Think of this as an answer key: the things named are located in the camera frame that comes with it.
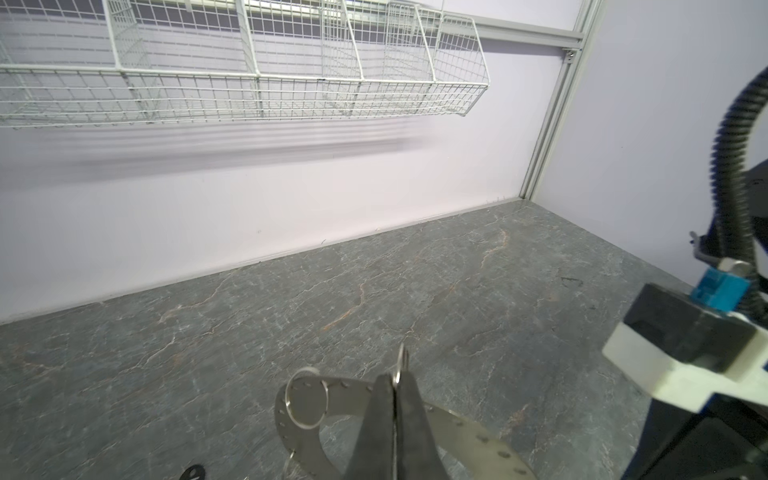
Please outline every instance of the cable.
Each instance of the cable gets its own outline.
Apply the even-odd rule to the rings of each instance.
[[[743,165],[750,132],[766,103],[768,67],[741,91],[720,122],[710,170],[720,256],[743,260],[753,266],[756,266],[755,250]],[[757,289],[756,268],[748,278],[750,289],[740,308],[752,321],[765,326],[766,307]]]

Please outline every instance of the white wall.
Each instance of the white wall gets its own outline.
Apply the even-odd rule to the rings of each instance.
[[[465,118],[0,129],[0,319],[516,197],[561,57],[487,47]]]
[[[481,17],[572,30],[581,2],[574,0],[421,0],[433,8],[445,8]]]
[[[608,0],[534,200],[696,283],[709,160],[731,101],[768,65],[765,0]],[[763,114],[748,152],[768,158]]]

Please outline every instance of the white bracket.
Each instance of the white bracket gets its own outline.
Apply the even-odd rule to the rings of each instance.
[[[581,53],[580,48],[563,48],[563,51],[565,52],[565,58],[563,59],[563,62],[567,64],[574,63],[576,61],[576,57]]]
[[[689,412],[700,412],[722,393],[768,406],[768,330],[755,336],[723,373],[678,362],[625,323],[619,323],[603,355],[648,395]]]

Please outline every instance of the wire basket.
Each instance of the wire basket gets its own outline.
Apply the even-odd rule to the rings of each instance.
[[[475,23],[372,0],[0,0],[0,127],[466,114]]]

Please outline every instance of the blue connector block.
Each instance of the blue connector block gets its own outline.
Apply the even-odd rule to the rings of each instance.
[[[721,312],[731,312],[749,287],[749,280],[710,267],[690,293],[690,299]]]

